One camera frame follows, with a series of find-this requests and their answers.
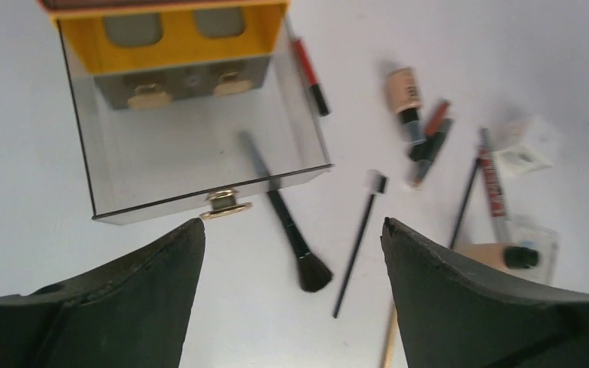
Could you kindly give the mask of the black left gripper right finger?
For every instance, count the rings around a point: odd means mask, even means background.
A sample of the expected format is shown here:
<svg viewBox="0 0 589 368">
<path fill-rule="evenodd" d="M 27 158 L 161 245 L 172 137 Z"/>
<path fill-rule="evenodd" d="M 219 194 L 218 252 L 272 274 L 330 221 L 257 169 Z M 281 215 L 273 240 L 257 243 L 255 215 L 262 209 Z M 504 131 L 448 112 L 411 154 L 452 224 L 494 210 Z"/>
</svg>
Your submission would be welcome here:
<svg viewBox="0 0 589 368">
<path fill-rule="evenodd" d="M 495 270 L 385 218 L 410 367 L 589 367 L 589 294 Z"/>
</svg>

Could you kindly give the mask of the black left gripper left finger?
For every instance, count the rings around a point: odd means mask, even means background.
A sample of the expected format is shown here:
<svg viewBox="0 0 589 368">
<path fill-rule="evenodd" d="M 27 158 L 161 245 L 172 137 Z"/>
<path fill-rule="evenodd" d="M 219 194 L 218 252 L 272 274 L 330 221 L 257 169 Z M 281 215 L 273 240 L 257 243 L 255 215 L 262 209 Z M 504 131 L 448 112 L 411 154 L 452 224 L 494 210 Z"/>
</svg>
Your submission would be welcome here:
<svg viewBox="0 0 589 368">
<path fill-rule="evenodd" d="M 76 277 L 0 297 L 0 367 L 177 367 L 205 248 L 193 218 Z"/>
</svg>

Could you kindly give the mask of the square foundation bottle black cap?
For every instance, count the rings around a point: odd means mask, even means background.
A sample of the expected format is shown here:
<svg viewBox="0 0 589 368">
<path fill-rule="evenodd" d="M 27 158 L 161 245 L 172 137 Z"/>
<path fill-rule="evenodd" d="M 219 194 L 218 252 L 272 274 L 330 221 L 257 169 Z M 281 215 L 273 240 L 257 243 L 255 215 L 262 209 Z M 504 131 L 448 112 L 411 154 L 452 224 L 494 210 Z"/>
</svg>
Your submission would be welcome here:
<svg viewBox="0 0 589 368">
<path fill-rule="evenodd" d="M 541 264 L 541 253 L 512 243 L 485 243 L 462 247 L 461 255 L 490 268 L 509 273 L 536 268 Z"/>
</svg>

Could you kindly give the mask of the clear plastic tube blue label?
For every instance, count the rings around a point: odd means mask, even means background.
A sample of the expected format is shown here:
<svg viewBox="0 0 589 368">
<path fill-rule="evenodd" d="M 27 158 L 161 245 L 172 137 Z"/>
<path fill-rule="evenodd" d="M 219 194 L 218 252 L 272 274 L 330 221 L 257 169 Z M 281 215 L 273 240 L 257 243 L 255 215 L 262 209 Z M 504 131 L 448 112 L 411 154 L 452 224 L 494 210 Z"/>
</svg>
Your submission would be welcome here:
<svg viewBox="0 0 589 368">
<path fill-rule="evenodd" d="M 537 266 L 529 269 L 511 270 L 511 274 L 539 284 L 552 285 L 558 260 L 558 233 L 542 227 L 528 215 L 515 215 L 511 220 L 513 240 L 520 246 L 540 253 Z"/>
</svg>

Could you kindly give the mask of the small white cardboard box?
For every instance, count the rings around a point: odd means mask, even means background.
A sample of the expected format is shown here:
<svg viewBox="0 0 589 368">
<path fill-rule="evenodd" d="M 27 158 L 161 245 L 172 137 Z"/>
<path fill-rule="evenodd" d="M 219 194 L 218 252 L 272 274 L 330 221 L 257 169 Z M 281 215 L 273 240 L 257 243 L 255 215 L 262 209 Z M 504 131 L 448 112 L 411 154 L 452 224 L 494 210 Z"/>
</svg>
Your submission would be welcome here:
<svg viewBox="0 0 589 368">
<path fill-rule="evenodd" d="M 494 129 L 493 146 L 507 175 L 522 176 L 555 165 L 561 153 L 562 132 L 540 116 L 522 117 Z"/>
</svg>

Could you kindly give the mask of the orange yellow blue drawer box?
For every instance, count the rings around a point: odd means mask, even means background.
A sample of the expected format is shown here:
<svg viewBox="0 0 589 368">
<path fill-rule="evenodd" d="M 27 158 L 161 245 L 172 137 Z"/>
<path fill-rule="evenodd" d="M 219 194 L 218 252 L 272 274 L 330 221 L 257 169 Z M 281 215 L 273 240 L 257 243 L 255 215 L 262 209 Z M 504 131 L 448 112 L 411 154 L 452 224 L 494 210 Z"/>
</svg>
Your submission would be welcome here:
<svg viewBox="0 0 589 368">
<path fill-rule="evenodd" d="M 127 225 L 327 172 L 287 1 L 42 1 L 70 84 L 93 220 Z"/>
</svg>

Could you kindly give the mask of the beige foundation tube black cap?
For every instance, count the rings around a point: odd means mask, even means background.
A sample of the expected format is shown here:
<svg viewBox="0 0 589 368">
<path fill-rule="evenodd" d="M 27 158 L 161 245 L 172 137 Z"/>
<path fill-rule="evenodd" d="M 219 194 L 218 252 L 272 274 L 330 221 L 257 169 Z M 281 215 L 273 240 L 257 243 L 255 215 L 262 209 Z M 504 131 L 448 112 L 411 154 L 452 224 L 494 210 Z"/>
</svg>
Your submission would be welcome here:
<svg viewBox="0 0 589 368">
<path fill-rule="evenodd" d="M 414 69 L 402 67 L 389 73 L 385 80 L 385 93 L 388 106 L 405 130 L 410 145 L 424 143 L 426 137 L 419 115 L 423 104 Z"/>
</svg>

